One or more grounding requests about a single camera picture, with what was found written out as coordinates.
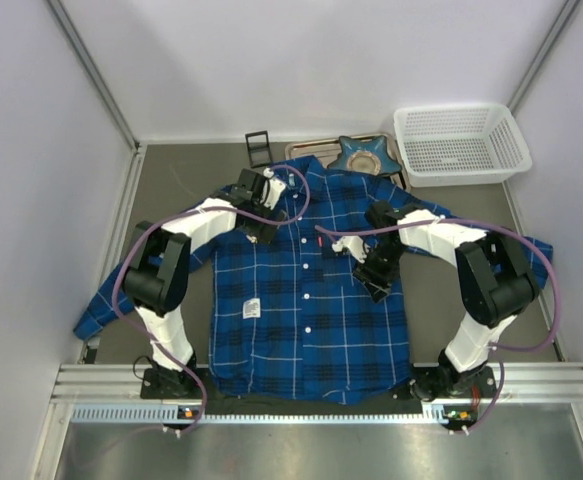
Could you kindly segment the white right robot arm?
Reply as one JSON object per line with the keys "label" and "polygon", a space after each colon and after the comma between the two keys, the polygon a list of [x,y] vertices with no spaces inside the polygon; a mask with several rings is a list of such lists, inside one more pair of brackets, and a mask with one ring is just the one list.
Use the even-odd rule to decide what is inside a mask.
{"label": "white right robot arm", "polygon": [[374,302],[384,300],[399,279],[400,258],[408,248],[420,249],[457,271],[465,314],[439,354],[437,367],[413,379],[413,395],[431,401],[470,389],[502,332],[539,295],[520,243],[498,232],[446,223],[416,204],[395,209],[378,201],[365,218],[380,232],[375,245],[354,235],[341,238],[336,246],[355,258],[353,275]]}

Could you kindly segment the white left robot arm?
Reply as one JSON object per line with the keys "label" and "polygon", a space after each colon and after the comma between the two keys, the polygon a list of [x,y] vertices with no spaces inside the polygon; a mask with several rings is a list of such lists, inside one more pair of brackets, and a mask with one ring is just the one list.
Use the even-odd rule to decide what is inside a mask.
{"label": "white left robot arm", "polygon": [[244,169],[226,191],[212,193],[183,216],[156,229],[149,222],[136,226],[136,251],[123,273],[121,287],[152,346],[142,397],[182,399],[196,389],[195,380],[183,370],[194,369],[196,364],[181,315],[191,254],[233,230],[253,243],[271,242],[278,224],[287,219],[277,208],[286,189],[270,169],[262,173]]}

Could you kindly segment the blue plaid shirt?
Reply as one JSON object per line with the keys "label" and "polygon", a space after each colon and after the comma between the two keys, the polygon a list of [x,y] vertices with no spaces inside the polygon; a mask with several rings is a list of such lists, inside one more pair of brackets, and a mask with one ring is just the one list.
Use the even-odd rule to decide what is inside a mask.
{"label": "blue plaid shirt", "polygon": [[[458,218],[383,178],[328,169],[313,156],[269,168],[287,186],[277,203],[287,219],[279,223],[274,240],[253,244],[233,230],[190,257],[188,280],[203,265],[213,267],[208,367],[226,394],[349,405],[410,380],[401,279],[374,303],[352,275],[356,260],[331,248],[340,237],[354,235],[375,245],[380,232],[365,214],[378,201],[395,209],[416,204],[446,223],[507,235],[520,243],[540,290],[554,277],[549,244]],[[125,261],[99,287],[74,327],[77,338],[90,339],[130,314],[137,315],[149,338],[121,287],[136,251],[133,237]]]}

